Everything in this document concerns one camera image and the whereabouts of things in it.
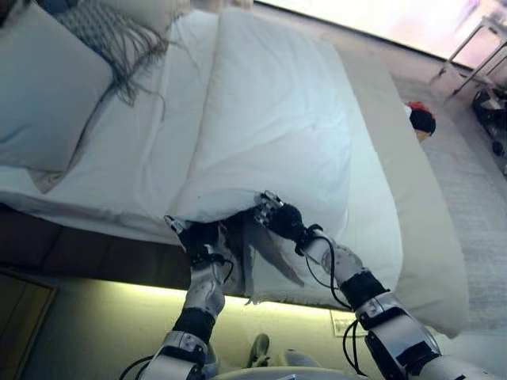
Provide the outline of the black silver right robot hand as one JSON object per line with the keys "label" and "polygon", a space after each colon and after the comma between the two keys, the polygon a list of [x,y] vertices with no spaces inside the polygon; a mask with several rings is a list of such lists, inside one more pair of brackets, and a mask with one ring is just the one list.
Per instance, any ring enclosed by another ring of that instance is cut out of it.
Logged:
{"label": "black silver right robot hand", "polygon": [[276,194],[265,191],[256,197],[254,220],[279,237],[295,244],[295,253],[305,256],[310,243],[321,237],[321,226],[305,226],[298,208],[285,203]]}

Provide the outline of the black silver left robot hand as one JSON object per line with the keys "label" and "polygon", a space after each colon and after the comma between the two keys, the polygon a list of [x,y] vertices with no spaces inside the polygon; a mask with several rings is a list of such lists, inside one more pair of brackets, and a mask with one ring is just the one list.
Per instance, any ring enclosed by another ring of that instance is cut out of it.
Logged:
{"label": "black silver left robot hand", "polygon": [[190,222],[165,215],[164,220],[177,235],[179,242],[189,255],[192,266],[204,263],[223,263],[223,256],[217,252],[219,226],[217,222]]}

